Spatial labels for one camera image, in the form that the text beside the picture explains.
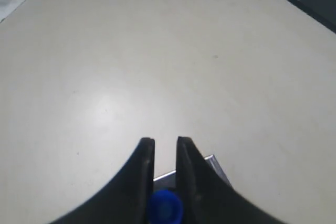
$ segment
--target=paper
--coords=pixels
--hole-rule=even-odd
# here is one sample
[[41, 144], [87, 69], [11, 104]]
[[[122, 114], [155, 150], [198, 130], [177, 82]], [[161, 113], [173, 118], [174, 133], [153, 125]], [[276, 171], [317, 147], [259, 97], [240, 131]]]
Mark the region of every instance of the paper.
[[0, 23], [26, 0], [0, 0]]

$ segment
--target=white table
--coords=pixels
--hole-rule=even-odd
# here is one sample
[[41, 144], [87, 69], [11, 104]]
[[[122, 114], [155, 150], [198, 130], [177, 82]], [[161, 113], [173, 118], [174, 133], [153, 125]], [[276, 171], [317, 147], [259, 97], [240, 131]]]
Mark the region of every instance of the white table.
[[0, 24], [0, 223], [46, 223], [178, 135], [290, 223], [336, 219], [336, 35], [286, 0], [27, 0]]

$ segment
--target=table surface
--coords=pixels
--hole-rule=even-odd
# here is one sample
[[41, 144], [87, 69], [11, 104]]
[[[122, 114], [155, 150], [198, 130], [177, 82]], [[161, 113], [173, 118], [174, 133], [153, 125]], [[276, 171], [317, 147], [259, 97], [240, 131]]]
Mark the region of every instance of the table surface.
[[290, 223], [336, 218], [336, 35], [286, 0], [27, 0], [0, 24], [0, 222], [46, 223], [143, 136]]

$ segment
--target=blue bottle cap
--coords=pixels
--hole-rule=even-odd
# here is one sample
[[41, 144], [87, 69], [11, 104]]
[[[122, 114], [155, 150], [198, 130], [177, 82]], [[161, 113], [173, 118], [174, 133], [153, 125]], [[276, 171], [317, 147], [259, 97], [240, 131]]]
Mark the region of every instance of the blue bottle cap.
[[183, 207], [180, 198], [169, 190], [160, 190], [152, 194], [148, 203], [150, 224], [180, 224]]

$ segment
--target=white paper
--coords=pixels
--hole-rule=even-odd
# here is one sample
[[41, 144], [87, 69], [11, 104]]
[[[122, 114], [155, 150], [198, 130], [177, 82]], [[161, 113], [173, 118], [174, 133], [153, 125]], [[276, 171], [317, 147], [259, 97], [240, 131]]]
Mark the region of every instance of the white paper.
[[0, 0], [0, 23], [26, 0]]

